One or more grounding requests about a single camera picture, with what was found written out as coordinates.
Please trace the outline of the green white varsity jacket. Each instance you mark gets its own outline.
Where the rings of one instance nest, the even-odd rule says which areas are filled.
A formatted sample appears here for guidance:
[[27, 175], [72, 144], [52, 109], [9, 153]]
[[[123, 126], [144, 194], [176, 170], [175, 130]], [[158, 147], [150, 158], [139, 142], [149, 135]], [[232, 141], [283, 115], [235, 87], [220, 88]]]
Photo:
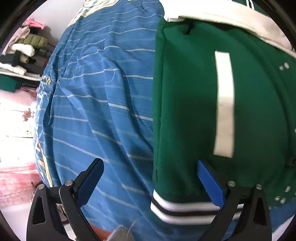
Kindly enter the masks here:
[[197, 176], [263, 188], [295, 205], [295, 51], [254, 1], [161, 1], [153, 87], [151, 211], [172, 225], [219, 208]]

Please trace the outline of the clothes rack with garments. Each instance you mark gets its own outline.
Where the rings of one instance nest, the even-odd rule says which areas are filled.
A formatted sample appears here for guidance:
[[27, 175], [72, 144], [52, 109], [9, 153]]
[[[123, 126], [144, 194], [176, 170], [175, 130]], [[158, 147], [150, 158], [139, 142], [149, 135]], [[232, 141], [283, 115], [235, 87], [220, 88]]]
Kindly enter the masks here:
[[54, 46], [42, 36], [45, 26], [26, 19], [1, 50], [1, 90], [37, 89]]

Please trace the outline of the floral pink curtain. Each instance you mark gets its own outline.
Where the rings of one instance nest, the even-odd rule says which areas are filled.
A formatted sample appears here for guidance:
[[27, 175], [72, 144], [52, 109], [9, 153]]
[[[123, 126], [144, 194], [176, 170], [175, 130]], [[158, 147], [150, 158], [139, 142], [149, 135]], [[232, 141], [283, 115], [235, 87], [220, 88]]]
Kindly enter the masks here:
[[35, 164], [34, 114], [37, 92], [1, 91], [1, 207], [31, 202], [41, 183]]

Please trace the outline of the blue striped plaid bed sheet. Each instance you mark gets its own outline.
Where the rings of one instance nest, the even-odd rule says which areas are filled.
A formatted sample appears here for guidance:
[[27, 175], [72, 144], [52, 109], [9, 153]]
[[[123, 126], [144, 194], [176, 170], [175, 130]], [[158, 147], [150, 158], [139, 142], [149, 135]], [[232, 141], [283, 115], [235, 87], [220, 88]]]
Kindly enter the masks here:
[[[48, 186], [74, 179], [95, 158], [104, 173], [82, 207], [86, 219], [136, 240], [198, 240], [208, 227], [172, 225], [151, 211], [153, 87], [161, 1], [86, 1], [63, 33], [40, 83], [36, 157]], [[271, 228], [295, 205], [270, 208]]]

